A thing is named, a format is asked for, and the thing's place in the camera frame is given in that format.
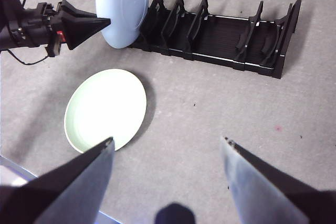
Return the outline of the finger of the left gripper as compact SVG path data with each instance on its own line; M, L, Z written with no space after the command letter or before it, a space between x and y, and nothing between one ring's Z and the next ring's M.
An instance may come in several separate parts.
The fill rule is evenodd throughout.
M97 14L76 9L67 0L62 0L57 5L58 18L98 18Z
M64 33L69 50L75 49L110 24L109 18L64 19Z

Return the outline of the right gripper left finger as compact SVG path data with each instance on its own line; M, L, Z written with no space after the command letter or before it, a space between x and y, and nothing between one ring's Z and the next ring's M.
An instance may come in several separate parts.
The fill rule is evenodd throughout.
M94 223L113 156L109 137L25 185L1 186L1 223Z

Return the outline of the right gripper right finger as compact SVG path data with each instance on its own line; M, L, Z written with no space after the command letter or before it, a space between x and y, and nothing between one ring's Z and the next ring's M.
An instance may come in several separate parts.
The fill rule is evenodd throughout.
M334 190L317 190L227 137L221 151L241 223L335 223Z

